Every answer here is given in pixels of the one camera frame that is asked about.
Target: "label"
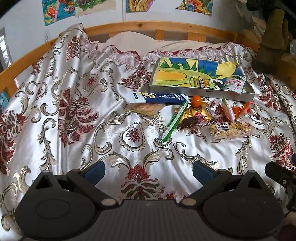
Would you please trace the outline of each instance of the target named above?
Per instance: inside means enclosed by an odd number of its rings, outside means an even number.
[[[215,111],[213,111],[210,107],[206,107],[205,108],[206,111],[213,117],[213,116],[216,116],[216,113]]]
[[[227,131],[230,130],[228,122],[216,123],[218,131]]]

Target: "drawing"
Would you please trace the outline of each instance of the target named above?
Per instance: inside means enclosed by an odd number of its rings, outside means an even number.
[[[233,74],[243,76],[236,62],[160,58],[153,85],[221,89]]]
[[[76,16],[116,9],[116,0],[75,0]]]
[[[74,0],[42,0],[45,26],[75,15]]]
[[[155,0],[126,0],[126,12],[147,12]]]
[[[212,15],[213,0],[182,0],[181,5],[176,9]]]

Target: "small orange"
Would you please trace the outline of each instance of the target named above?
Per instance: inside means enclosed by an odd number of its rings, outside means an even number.
[[[202,104],[202,98],[199,95],[195,95],[191,98],[191,106],[193,108],[198,108]]]

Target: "satin bedspread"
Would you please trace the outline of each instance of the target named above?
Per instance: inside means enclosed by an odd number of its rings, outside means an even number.
[[[275,77],[254,73],[251,49],[228,43],[218,49],[155,50],[140,58],[113,45],[99,51],[97,44],[89,41],[81,24],[69,28],[38,61],[1,116],[1,240],[21,237],[15,208],[40,171],[65,174],[98,160],[105,163],[106,174],[97,187],[119,201],[180,201],[201,187],[192,174],[192,164],[199,160],[233,174],[256,170],[286,204],[284,189],[265,176],[264,167],[275,161],[296,170],[291,162],[296,150],[296,95]],[[258,132],[207,143],[193,128],[177,131],[161,143],[159,136],[176,106],[164,107],[154,118],[124,109],[133,91],[149,90],[160,57],[236,61],[256,93],[247,118]],[[213,99],[204,101],[213,104]]]

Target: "blue snack package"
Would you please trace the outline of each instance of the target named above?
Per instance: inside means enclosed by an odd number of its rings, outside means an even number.
[[[133,92],[127,99],[130,103],[164,103],[164,104],[182,104],[190,103],[184,94],[160,94],[151,92]]]

